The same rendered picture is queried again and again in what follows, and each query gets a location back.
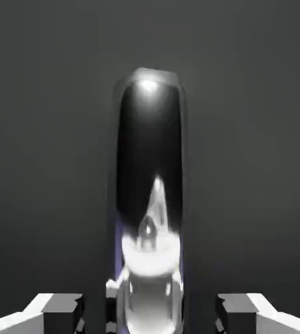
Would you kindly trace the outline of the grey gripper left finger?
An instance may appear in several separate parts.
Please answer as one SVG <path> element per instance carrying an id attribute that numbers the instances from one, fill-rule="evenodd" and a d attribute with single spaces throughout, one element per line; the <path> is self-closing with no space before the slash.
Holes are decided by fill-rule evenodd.
<path id="1" fill-rule="evenodd" d="M 0 334 L 85 334 L 85 298 L 39 293 L 22 311 L 0 318 Z"/>

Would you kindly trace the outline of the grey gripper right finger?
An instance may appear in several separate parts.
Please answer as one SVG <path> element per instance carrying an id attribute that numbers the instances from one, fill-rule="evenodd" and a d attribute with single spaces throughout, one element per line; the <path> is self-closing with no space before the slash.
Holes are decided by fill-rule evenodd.
<path id="1" fill-rule="evenodd" d="M 215 334 L 300 334 L 300 318 L 260 293 L 218 294 L 215 311 Z"/>

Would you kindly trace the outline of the dark grey cabinet door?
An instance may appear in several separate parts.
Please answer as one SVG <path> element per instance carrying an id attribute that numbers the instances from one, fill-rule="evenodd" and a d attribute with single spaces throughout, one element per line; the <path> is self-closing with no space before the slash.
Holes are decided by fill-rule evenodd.
<path id="1" fill-rule="evenodd" d="M 187 94 L 187 334 L 219 293 L 300 317 L 300 0 L 0 0 L 0 317 L 83 293 L 104 334 L 112 90 L 138 67 Z"/>

